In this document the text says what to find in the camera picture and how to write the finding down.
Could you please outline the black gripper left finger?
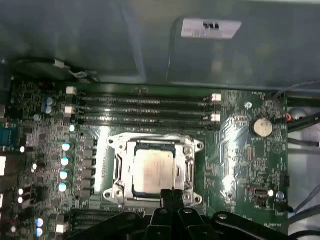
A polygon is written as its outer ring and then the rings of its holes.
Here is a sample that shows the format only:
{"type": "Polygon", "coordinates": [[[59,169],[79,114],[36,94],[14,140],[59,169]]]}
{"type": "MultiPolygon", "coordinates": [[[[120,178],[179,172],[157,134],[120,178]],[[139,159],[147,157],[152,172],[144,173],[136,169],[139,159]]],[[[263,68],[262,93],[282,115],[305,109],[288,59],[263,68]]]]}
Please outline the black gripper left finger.
{"type": "Polygon", "coordinates": [[[160,207],[152,216],[123,212],[68,237],[69,240],[170,240],[174,218],[173,191],[160,191],[160,207]]]}

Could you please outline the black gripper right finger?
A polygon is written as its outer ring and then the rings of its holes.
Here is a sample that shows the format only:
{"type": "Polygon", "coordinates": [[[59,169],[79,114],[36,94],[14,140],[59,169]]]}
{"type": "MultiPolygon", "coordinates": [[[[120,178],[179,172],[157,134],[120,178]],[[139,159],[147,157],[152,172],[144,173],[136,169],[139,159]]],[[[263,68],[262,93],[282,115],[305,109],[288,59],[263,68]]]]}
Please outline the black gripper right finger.
{"type": "Polygon", "coordinates": [[[177,210],[183,234],[188,240],[287,240],[288,236],[236,214],[220,211],[207,217],[186,207],[183,191],[173,190],[172,201],[177,210]]]}

